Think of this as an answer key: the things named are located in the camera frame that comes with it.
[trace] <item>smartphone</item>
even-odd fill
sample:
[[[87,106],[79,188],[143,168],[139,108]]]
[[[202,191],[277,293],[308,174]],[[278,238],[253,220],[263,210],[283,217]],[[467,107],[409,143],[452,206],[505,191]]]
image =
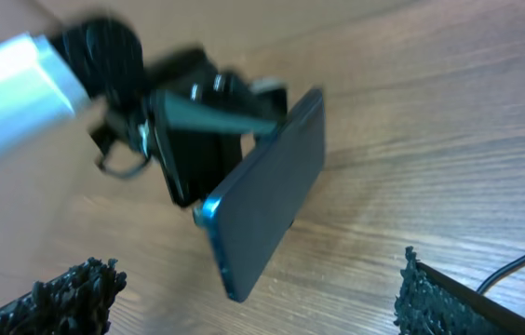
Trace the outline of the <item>smartphone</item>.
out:
[[[248,297],[324,161],[324,101],[314,88],[205,199],[195,221],[207,230],[230,299]]]

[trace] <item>wood grain surface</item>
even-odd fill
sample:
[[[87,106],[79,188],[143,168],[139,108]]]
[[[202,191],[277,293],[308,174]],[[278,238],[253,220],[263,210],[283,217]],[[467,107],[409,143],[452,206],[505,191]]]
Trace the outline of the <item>wood grain surface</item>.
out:
[[[217,61],[327,100],[327,164],[249,299],[225,298],[157,166],[128,182],[75,160],[20,277],[118,258],[113,334],[397,334],[404,247],[471,288],[525,253],[525,0],[412,1],[233,51]],[[525,316],[525,268],[488,296]]]

